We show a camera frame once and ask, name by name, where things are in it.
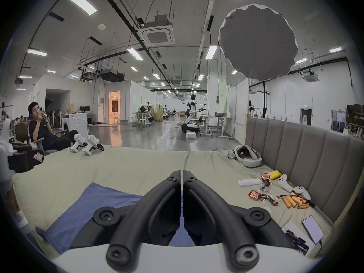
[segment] black pants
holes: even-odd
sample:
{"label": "black pants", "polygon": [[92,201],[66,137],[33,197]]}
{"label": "black pants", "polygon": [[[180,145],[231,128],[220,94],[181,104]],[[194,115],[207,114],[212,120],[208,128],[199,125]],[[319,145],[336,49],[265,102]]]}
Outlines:
{"label": "black pants", "polygon": [[59,139],[51,143],[49,150],[61,151],[65,148],[69,148],[73,143],[75,143],[74,136],[78,134],[77,130],[71,130],[62,135]]}

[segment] white controller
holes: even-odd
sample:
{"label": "white controller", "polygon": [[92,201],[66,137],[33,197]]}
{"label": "white controller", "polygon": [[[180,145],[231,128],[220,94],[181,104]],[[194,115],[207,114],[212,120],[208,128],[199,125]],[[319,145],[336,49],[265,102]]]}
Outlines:
{"label": "white controller", "polygon": [[303,186],[296,186],[294,188],[294,193],[301,194],[303,198],[306,200],[311,200],[310,194],[307,192],[307,190]]}
{"label": "white controller", "polygon": [[242,179],[238,181],[240,186],[252,186],[252,185],[262,185],[263,181],[261,179]]}
{"label": "white controller", "polygon": [[287,192],[289,192],[289,193],[292,192],[292,187],[287,182],[287,175],[286,174],[283,174],[282,176],[279,177],[278,184],[280,186],[282,186],[283,189],[286,190]]}
{"label": "white controller", "polygon": [[88,135],[85,140],[86,140],[87,146],[85,148],[83,148],[82,151],[86,155],[91,156],[91,148],[92,147],[97,148],[97,144],[99,143],[100,140],[96,139],[94,135]]}
{"label": "white controller", "polygon": [[70,150],[72,152],[78,152],[78,147],[83,146],[83,143],[85,142],[85,138],[82,137],[80,134],[75,134],[73,138],[76,142],[73,144],[72,147],[70,147]]}

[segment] vr headset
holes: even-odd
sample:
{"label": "vr headset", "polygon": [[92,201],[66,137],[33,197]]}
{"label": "vr headset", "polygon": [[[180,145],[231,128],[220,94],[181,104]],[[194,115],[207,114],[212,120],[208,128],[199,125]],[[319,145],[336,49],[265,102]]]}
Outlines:
{"label": "vr headset", "polygon": [[236,158],[244,164],[245,167],[254,168],[262,163],[262,156],[255,149],[241,144],[234,148]]}

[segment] yellow package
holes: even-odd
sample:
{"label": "yellow package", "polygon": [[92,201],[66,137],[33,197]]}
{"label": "yellow package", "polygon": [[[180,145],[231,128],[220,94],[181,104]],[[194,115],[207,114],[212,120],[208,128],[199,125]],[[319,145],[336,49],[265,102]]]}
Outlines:
{"label": "yellow package", "polygon": [[269,175],[271,176],[271,180],[274,180],[274,179],[277,179],[280,176],[282,176],[282,173],[278,170],[275,170],[275,171],[269,172]]}

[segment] concrete floor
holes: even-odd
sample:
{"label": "concrete floor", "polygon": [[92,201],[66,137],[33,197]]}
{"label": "concrete floor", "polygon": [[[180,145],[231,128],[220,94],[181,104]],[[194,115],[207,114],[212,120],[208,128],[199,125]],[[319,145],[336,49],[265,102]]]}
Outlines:
{"label": "concrete floor", "polygon": [[131,124],[112,127],[89,126],[89,134],[100,139],[101,144],[165,151],[228,150],[239,144],[236,140],[216,138],[216,135],[220,134],[216,132],[213,132],[212,137],[197,134],[196,139],[186,139],[186,135],[177,126],[178,120],[153,122],[151,127],[147,128],[137,128]]}

